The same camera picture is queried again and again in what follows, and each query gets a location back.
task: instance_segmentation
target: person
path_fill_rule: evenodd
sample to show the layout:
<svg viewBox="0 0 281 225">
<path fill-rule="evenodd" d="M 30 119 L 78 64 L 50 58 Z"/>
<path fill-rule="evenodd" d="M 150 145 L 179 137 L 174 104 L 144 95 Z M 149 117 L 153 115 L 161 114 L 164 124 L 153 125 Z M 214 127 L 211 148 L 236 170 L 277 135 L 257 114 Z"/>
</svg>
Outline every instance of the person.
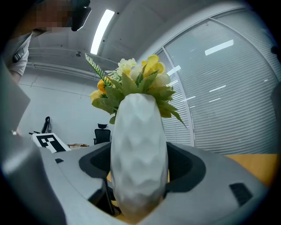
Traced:
<svg viewBox="0 0 281 225">
<path fill-rule="evenodd" d="M 73 31 L 79 30 L 91 11 L 89 4 L 90 0 L 35 1 L 15 28 L 1 54 L 14 82 L 18 83 L 25 71 L 31 38 L 44 32 L 52 32 L 54 28 L 72 27 Z"/>
</svg>

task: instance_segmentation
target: chair backrest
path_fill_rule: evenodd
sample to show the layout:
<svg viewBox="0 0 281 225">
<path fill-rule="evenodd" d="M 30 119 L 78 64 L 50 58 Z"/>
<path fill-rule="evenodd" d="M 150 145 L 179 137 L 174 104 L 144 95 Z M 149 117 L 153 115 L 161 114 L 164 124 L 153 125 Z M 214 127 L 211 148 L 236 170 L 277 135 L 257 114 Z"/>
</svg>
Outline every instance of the chair backrest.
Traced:
<svg viewBox="0 0 281 225">
<path fill-rule="evenodd" d="M 110 130 L 95 129 L 95 135 L 96 135 L 96 144 L 110 141 Z"/>
</svg>

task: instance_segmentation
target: white venetian blind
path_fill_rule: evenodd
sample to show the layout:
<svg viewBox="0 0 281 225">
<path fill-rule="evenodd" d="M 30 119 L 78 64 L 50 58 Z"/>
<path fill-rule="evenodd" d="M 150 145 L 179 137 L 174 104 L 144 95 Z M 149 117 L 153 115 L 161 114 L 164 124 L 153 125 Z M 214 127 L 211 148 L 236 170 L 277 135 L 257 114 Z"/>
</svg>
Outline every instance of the white venetian blind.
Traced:
<svg viewBox="0 0 281 225">
<path fill-rule="evenodd" d="M 195 146 L 221 154 L 275 152 L 276 76 L 231 29 L 206 21 L 166 46 L 188 99 Z"/>
<path fill-rule="evenodd" d="M 172 66 L 165 54 L 164 51 L 160 52 L 158 54 L 159 61 L 163 62 L 166 66 L 167 72 L 172 70 Z M 174 91 L 176 92 L 173 95 L 173 101 L 170 102 L 170 104 L 178 109 L 178 113 L 183 120 L 184 124 L 187 126 L 188 130 L 185 128 L 185 126 L 178 121 L 176 117 L 172 115 L 172 118 L 162 118 L 164 131 L 166 134 L 166 138 L 168 142 L 175 142 L 183 145 L 190 145 L 190 130 L 189 130 L 189 119 L 187 116 L 186 108 L 184 106 L 183 102 L 183 95 L 180 91 L 180 86 L 178 84 L 178 80 L 176 78 L 175 73 L 172 73 L 170 75 L 171 83 L 170 86 L 174 87 Z"/>
<path fill-rule="evenodd" d="M 278 80 L 281 81 L 281 65 L 271 48 L 277 45 L 264 22 L 252 11 L 242 10 L 215 17 L 247 38 L 267 59 Z"/>
</svg>

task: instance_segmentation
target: ceiling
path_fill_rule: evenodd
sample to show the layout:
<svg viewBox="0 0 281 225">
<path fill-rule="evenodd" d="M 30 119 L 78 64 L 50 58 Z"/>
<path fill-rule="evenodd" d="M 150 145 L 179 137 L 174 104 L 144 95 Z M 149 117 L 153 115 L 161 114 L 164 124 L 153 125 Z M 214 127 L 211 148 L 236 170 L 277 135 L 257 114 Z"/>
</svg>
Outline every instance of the ceiling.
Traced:
<svg viewBox="0 0 281 225">
<path fill-rule="evenodd" d="M 92 41 L 106 9 L 115 12 L 103 36 L 94 61 L 102 69 L 116 68 L 115 62 L 133 58 L 140 46 L 168 20 L 192 4 L 204 0 L 92 0 L 84 27 L 77 32 L 63 28 L 45 33 L 30 43 L 29 62 L 44 62 L 90 71 L 83 53 L 89 54 Z"/>
</svg>

